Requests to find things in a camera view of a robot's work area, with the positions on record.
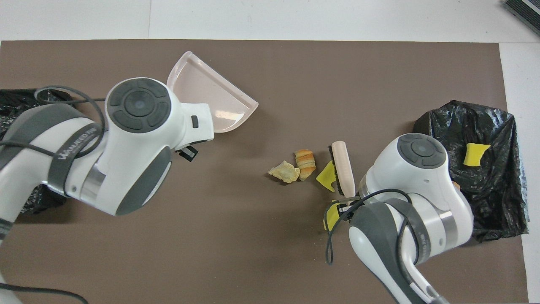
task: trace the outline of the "brown mat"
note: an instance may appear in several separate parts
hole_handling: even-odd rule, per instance
[[[8,282],[98,303],[385,303],[346,225],[325,264],[315,181],[266,174],[293,151],[347,143],[357,181],[424,112],[452,99],[506,108],[497,44],[307,41],[2,42],[0,88],[63,84],[104,97],[117,82],[165,82],[185,51],[260,105],[238,129],[196,146],[143,209],[115,218],[77,201],[19,219],[0,247]],[[450,302],[526,302],[521,238],[470,242],[420,266]],[[73,303],[20,295],[28,303]]]

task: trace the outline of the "yellow sponge in trash bag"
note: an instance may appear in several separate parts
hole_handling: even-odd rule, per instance
[[[480,160],[489,147],[491,147],[490,144],[468,143],[463,164],[469,167],[479,167]]]

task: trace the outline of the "brush handle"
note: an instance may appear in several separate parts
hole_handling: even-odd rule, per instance
[[[334,166],[341,191],[345,197],[352,197],[356,194],[356,186],[354,184],[353,170],[350,166],[347,146],[342,141],[336,141],[330,147],[332,148]]]

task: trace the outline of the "black cable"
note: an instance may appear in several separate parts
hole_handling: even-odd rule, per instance
[[[49,150],[45,150],[43,148],[40,148],[38,146],[35,146],[33,144],[24,143],[24,142],[16,142],[16,141],[0,141],[0,146],[11,146],[11,147],[21,147],[21,148],[28,148],[34,151],[38,151],[43,154],[47,154],[49,156],[54,156],[55,153],[51,152]]]
[[[399,234],[397,235],[397,244],[396,244],[396,255],[397,255],[397,265],[399,266],[400,268],[400,272],[401,274],[403,275],[403,277],[405,278],[405,280],[411,284],[413,279],[412,277],[410,276],[410,273],[409,271],[407,270],[407,268],[405,267],[405,264],[403,263],[403,258],[401,257],[401,242],[403,240],[403,233],[405,232],[405,228],[407,227],[407,225],[409,225],[409,220],[406,218],[406,217],[403,217],[403,222],[401,223],[401,228],[400,228],[400,232]],[[418,248],[418,242],[416,241],[416,238],[414,237],[414,234],[413,235],[413,239],[416,243],[416,247]]]
[[[11,290],[13,292],[26,292],[26,293],[48,293],[48,294],[58,294],[58,295],[65,295],[73,297],[77,300],[79,300],[83,304],[88,304],[88,301],[83,298],[82,296],[67,292],[65,290],[60,289],[53,289],[53,288],[37,288],[37,287],[24,287],[24,286],[18,286],[18,285],[11,285],[6,283],[0,283],[1,289]]]
[[[350,205],[350,208],[347,211],[345,211],[343,214],[341,214],[341,216],[337,219],[336,224],[334,225],[334,227],[332,227],[331,230],[328,229],[328,220],[326,219],[326,213],[328,212],[328,210],[330,210],[332,205],[330,205],[330,207],[328,207],[326,209],[323,221],[324,221],[324,224],[325,224],[325,228],[328,231],[328,241],[326,242],[325,257],[326,257],[326,262],[329,265],[332,265],[332,263],[334,261],[334,250],[333,250],[333,247],[332,247],[332,235],[334,234],[334,231],[338,227],[338,224],[341,221],[343,221],[343,219],[345,219],[350,213],[352,213],[353,211],[355,211],[358,208],[360,208],[361,206],[363,206],[364,202],[366,200],[371,199],[375,195],[379,195],[381,193],[387,193],[387,192],[399,193],[399,194],[403,195],[410,204],[413,203],[410,196],[407,193],[405,193],[404,191],[399,190],[399,189],[382,189],[382,190],[373,192],[371,194],[368,194],[368,195],[366,195],[366,196],[364,196],[362,198],[360,198],[359,196],[354,196],[354,197],[349,197],[349,198],[346,198],[346,199],[343,199],[343,200],[337,200],[337,201],[333,202],[332,205],[334,205],[335,203],[340,203],[340,202],[345,202],[345,201],[356,201],[358,199],[355,203]]]
[[[99,115],[99,120],[100,120],[100,124],[101,124],[101,130],[99,131],[99,135],[98,135],[98,140],[96,140],[96,142],[88,149],[84,150],[84,151],[81,151],[79,153],[77,153],[77,155],[75,156],[75,158],[80,158],[80,157],[83,157],[85,155],[88,155],[90,152],[94,151],[98,146],[99,144],[101,143],[102,139],[103,139],[103,135],[105,134],[105,117],[103,116],[103,112],[101,111],[101,109],[99,108],[98,104],[96,103],[96,101],[94,99],[92,99],[90,96],[88,96],[87,94],[79,91],[79,90],[76,90],[76,89],[73,89],[73,88],[70,88],[70,87],[66,87],[66,86],[63,86],[63,85],[49,85],[47,87],[43,87],[41,89],[37,89],[35,92],[34,92],[34,98],[37,100],[37,101],[41,101],[41,102],[49,102],[49,103],[67,103],[69,104],[70,102],[73,102],[73,103],[81,103],[81,102],[84,102],[84,101],[81,101],[81,100],[72,100],[72,101],[51,101],[51,100],[44,100],[42,98],[39,97],[39,93],[45,91],[45,90],[50,90],[50,89],[54,89],[54,90],[65,90],[65,91],[68,91],[68,92],[71,92],[71,93],[75,93],[77,95],[79,95],[80,97],[84,98],[84,100],[86,100],[87,102],[89,102],[93,107],[94,109],[96,110],[96,112],[98,113]]]

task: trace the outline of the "pink dustpan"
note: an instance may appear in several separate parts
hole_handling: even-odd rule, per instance
[[[259,105],[192,52],[186,52],[167,79],[180,102],[207,103],[215,133],[236,129]]]

